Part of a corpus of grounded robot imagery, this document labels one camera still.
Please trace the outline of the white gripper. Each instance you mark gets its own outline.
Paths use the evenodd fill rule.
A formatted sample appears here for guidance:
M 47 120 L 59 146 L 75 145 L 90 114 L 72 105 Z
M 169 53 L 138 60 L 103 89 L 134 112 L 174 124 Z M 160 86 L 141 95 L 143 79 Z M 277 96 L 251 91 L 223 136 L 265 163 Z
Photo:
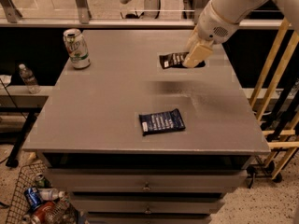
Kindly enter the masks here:
M 210 0 L 199 16 L 197 27 L 189 36 L 186 45 L 189 53 L 183 66 L 194 68 L 208 58 L 213 52 L 213 43 L 224 43 L 236 32 L 239 18 L 235 2 Z

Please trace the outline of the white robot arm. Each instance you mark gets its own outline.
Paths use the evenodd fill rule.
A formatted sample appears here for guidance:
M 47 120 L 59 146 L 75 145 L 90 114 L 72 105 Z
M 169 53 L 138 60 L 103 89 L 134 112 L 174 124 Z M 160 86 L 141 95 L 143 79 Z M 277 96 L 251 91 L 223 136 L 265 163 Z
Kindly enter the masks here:
M 252 10 L 268 0 L 209 0 L 187 42 L 183 65 L 194 68 L 208 58 L 215 44 L 226 42 Z M 299 31 L 299 0 L 272 0 L 292 28 Z

